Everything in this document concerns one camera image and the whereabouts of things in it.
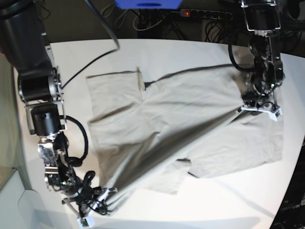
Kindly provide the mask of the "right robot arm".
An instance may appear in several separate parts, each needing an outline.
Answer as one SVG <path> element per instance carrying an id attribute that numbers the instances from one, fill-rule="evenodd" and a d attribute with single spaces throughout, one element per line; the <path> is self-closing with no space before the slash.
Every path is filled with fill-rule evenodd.
<path id="1" fill-rule="evenodd" d="M 106 197 L 114 188 L 91 187 L 95 176 L 75 174 L 88 155 L 89 142 L 84 127 L 64 112 L 64 85 L 54 64 L 50 44 L 35 0 L 3 0 L 0 3 L 0 50 L 17 70 L 17 91 L 25 105 L 29 133 L 39 137 L 38 152 L 45 166 L 48 187 L 65 195 L 62 203 L 71 207 L 79 219 L 91 212 L 106 215 Z M 67 122 L 77 124 L 84 138 L 81 157 L 68 153 L 64 134 Z"/>

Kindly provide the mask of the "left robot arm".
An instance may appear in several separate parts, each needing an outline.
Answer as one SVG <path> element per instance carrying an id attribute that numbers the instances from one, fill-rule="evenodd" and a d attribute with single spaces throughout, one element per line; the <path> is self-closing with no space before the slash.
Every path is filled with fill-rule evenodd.
<path id="1" fill-rule="evenodd" d="M 248 47 L 254 57 L 253 67 L 243 68 L 236 63 L 232 46 L 228 46 L 233 66 L 248 74 L 241 110 L 267 113 L 276 120 L 282 115 L 276 89 L 285 77 L 280 56 L 280 9 L 275 0 L 242 0 L 240 4 L 247 30 L 252 34 Z"/>

